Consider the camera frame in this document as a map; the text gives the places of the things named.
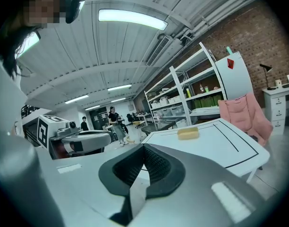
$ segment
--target gray skirt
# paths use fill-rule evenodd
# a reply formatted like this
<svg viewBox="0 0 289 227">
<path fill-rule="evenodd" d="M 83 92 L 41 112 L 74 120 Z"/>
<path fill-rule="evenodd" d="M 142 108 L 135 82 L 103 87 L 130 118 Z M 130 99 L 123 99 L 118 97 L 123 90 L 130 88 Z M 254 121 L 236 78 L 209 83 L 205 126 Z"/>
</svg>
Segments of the gray skirt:
<svg viewBox="0 0 289 227">
<path fill-rule="evenodd" d="M 116 133 L 117 138 L 119 140 L 123 140 L 125 138 L 126 135 L 119 124 L 117 123 L 113 124 L 113 130 Z"/>
</svg>

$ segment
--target railing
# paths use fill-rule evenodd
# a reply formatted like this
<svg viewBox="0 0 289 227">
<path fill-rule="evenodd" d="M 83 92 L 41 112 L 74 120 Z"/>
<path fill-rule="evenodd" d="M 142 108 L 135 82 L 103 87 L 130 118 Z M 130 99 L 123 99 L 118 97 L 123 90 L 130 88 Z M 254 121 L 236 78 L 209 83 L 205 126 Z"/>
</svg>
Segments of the railing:
<svg viewBox="0 0 289 227">
<path fill-rule="evenodd" d="M 36 147 L 40 146 L 39 142 L 37 141 L 36 136 L 34 134 L 32 134 L 29 130 L 25 130 L 25 137 L 34 146 L 36 146 Z"/>
<path fill-rule="evenodd" d="M 27 117 L 29 114 L 31 114 L 32 112 L 34 112 L 35 110 L 40 109 L 38 107 L 33 107 L 33 106 L 29 106 L 29 105 L 25 105 L 24 107 L 22 107 L 21 109 L 21 116 L 22 119 Z"/>
</svg>

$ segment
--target person in black shirt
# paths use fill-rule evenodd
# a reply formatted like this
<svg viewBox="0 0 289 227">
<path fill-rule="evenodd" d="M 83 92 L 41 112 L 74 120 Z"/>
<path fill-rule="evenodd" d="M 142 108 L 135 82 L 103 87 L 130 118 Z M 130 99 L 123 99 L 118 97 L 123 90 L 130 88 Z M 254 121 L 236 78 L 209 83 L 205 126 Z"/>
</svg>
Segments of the person in black shirt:
<svg viewBox="0 0 289 227">
<path fill-rule="evenodd" d="M 83 131 L 88 131 L 88 126 L 87 126 L 87 123 L 86 123 L 86 117 L 84 116 L 83 117 L 83 122 L 80 124 L 80 128 L 83 130 Z"/>
<path fill-rule="evenodd" d="M 119 120 L 121 120 L 121 117 L 115 112 L 115 107 L 111 106 L 109 112 L 109 124 L 113 125 L 113 130 L 117 135 L 120 145 L 124 146 L 127 145 L 127 142 L 124 141 L 126 135 L 120 126 Z"/>
</svg>

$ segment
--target black desk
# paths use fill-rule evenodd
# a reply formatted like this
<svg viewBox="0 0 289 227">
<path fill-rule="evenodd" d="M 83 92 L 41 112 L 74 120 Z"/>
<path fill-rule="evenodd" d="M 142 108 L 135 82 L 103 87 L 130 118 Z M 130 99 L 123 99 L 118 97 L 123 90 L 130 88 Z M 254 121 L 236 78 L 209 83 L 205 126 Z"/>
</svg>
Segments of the black desk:
<svg viewBox="0 0 289 227">
<path fill-rule="evenodd" d="M 168 130 L 170 127 L 174 126 L 176 121 L 160 121 L 156 123 L 151 123 L 148 126 L 141 128 L 141 131 L 144 132 L 146 135 L 149 135 L 155 131 L 165 131 Z"/>
</svg>

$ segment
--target black lamp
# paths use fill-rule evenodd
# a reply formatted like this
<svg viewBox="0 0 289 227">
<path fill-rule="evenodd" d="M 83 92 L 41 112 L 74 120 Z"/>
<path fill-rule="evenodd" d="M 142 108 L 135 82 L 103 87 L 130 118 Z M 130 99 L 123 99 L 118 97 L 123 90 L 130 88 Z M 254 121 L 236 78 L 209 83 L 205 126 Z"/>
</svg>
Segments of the black lamp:
<svg viewBox="0 0 289 227">
<path fill-rule="evenodd" d="M 275 89 L 276 89 L 275 87 L 269 87 L 269 86 L 268 86 L 267 76 L 266 76 L 266 72 L 265 72 L 265 71 L 267 71 L 267 72 L 271 71 L 271 70 L 272 70 L 272 67 L 270 67 L 270 66 L 265 66 L 265 65 L 263 65 L 263 64 L 260 64 L 260 66 L 263 67 L 263 70 L 264 70 L 265 79 L 266 79 L 266 84 L 267 84 L 267 90 L 275 90 Z"/>
</svg>

